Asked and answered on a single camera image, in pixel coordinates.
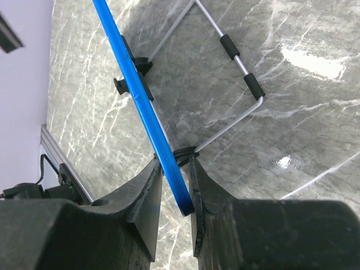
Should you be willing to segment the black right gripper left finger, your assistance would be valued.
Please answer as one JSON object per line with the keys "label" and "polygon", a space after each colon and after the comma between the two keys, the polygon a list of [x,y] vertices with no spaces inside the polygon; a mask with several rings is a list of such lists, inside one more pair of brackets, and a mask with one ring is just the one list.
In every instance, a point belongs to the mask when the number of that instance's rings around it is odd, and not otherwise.
{"label": "black right gripper left finger", "polygon": [[2,269],[149,269],[162,189],[153,158],[88,206],[64,199],[1,201]]}

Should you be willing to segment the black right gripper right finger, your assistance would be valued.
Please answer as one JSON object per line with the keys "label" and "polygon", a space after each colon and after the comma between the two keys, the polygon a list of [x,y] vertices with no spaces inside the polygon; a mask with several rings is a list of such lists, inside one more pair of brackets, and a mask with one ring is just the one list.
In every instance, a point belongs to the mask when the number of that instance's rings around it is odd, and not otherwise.
{"label": "black right gripper right finger", "polygon": [[334,200],[237,199],[191,157],[200,269],[358,269],[359,219]]}

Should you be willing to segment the blue framed whiteboard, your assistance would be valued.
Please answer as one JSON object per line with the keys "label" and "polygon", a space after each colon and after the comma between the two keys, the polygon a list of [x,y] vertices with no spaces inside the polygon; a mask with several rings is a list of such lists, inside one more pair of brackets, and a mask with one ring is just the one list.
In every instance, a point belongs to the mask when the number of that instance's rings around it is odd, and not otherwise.
{"label": "blue framed whiteboard", "polygon": [[194,206],[160,123],[154,113],[145,88],[131,59],[130,53],[120,35],[106,1],[93,1],[100,22],[107,35],[112,51],[125,79],[130,95],[142,120],[146,133],[160,160],[166,179],[183,216],[194,212]]}

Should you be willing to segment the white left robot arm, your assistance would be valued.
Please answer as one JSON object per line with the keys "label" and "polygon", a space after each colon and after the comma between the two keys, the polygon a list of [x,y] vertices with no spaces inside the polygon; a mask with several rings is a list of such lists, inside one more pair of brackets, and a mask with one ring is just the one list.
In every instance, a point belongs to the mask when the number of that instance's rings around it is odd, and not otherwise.
{"label": "white left robot arm", "polygon": [[0,45],[5,53],[11,53],[16,49],[24,47],[21,39],[12,30],[2,15],[0,15],[0,27]]}

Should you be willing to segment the black whiteboard stand foot right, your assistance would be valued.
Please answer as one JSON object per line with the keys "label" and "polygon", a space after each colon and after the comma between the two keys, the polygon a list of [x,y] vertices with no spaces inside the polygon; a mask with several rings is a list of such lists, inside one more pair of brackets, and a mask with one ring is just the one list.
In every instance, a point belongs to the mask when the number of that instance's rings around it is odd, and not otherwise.
{"label": "black whiteboard stand foot right", "polygon": [[195,151],[196,146],[185,147],[173,152],[174,158],[179,167],[186,165],[191,156],[198,157],[200,154]]}

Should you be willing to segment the black foam sleeve lower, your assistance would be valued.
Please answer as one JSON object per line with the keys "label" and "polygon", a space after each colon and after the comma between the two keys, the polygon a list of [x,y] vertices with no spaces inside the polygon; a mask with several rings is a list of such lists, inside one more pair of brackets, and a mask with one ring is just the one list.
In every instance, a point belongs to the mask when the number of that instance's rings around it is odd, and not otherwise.
{"label": "black foam sleeve lower", "polygon": [[253,73],[245,75],[244,81],[256,100],[259,100],[261,97],[266,95]]}

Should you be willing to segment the black foam sleeve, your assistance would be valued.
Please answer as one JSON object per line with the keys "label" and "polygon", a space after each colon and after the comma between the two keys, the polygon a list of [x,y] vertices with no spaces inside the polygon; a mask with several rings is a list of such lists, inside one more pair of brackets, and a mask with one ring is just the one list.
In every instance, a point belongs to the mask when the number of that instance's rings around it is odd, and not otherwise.
{"label": "black foam sleeve", "polygon": [[261,97],[266,95],[253,73],[245,75],[244,81],[256,100],[259,100]]}
{"label": "black foam sleeve", "polygon": [[239,50],[237,49],[236,45],[233,43],[232,39],[228,34],[225,34],[220,38],[220,43],[231,60],[234,60],[236,56],[240,55]]}

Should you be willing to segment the black foam sleeve upper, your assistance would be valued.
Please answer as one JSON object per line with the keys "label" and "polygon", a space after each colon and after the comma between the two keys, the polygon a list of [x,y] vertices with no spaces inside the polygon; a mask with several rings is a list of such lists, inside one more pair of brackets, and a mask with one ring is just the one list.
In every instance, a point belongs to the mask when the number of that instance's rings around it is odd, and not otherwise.
{"label": "black foam sleeve upper", "polygon": [[225,34],[220,38],[220,43],[231,60],[234,60],[236,56],[240,55],[239,50],[237,49],[236,45],[233,43],[232,39],[228,34]]}

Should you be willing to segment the aluminium mounting rail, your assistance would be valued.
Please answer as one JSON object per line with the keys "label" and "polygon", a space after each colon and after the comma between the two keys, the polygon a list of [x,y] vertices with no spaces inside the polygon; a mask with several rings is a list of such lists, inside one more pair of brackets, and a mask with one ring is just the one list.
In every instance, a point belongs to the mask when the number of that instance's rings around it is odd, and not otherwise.
{"label": "aluminium mounting rail", "polygon": [[78,172],[75,170],[74,166],[68,160],[63,151],[60,149],[59,145],[52,137],[45,124],[41,126],[40,145],[44,148],[46,154],[49,156],[51,161],[58,167],[59,171],[61,171],[61,164],[66,167],[65,172],[69,172],[70,176],[74,180],[74,186],[78,188],[80,194],[83,195],[85,204],[89,205],[94,202],[93,196],[83,184],[83,181],[81,180]]}

